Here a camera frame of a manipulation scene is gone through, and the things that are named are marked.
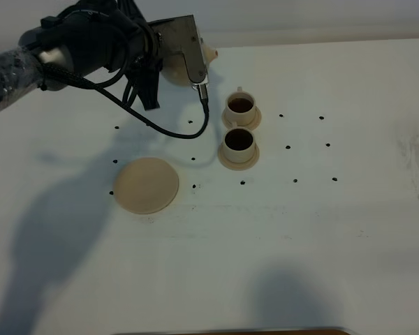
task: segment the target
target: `white wall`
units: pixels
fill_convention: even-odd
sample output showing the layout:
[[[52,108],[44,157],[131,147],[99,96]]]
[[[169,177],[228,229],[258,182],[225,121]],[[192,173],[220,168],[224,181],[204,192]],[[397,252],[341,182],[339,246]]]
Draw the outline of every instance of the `white wall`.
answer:
[[[0,50],[71,0],[0,0]],[[148,20],[194,14],[217,45],[419,37],[419,0],[138,0]]]

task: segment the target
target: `white table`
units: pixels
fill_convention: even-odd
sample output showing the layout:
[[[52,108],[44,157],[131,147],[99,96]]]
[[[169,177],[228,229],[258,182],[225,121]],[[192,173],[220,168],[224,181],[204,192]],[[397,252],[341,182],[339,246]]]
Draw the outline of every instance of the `white table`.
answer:
[[[210,75],[197,140],[74,88],[0,114],[0,334],[419,334],[419,40],[222,49]],[[216,158],[238,86],[263,113],[244,172]],[[196,92],[162,80],[159,101],[159,124],[200,128]],[[143,156],[180,176],[150,216],[109,195]]]

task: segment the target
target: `white surface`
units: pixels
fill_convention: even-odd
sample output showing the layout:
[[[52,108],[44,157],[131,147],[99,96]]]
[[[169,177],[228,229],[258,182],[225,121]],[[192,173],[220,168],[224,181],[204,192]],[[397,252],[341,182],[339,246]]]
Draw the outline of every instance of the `white surface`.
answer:
[[[210,75],[197,140],[73,88],[0,114],[0,330],[419,334],[419,40],[222,49]],[[245,172],[216,159],[238,86],[263,113],[260,160]],[[198,130],[196,92],[162,81],[159,99],[152,119]],[[108,194],[141,156],[180,176],[176,200],[151,216]]]
[[[215,46],[419,38],[419,0],[137,0],[148,20],[194,14]],[[0,0],[0,52],[75,0]]]

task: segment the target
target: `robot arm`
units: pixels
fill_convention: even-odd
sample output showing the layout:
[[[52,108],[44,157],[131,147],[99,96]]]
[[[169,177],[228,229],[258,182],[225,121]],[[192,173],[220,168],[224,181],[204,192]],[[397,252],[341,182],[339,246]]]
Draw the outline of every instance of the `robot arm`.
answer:
[[[57,91],[67,84],[95,89],[149,126],[178,138],[195,138],[207,124],[207,66],[192,15],[146,22],[133,0],[80,0],[23,34],[20,47],[0,54],[0,110],[40,87]],[[131,109],[136,96],[146,110],[159,107],[163,60],[181,55],[189,82],[200,95],[205,123],[201,133],[170,133]],[[99,68],[116,75],[92,83],[83,77]],[[122,101],[105,88],[126,76]]]

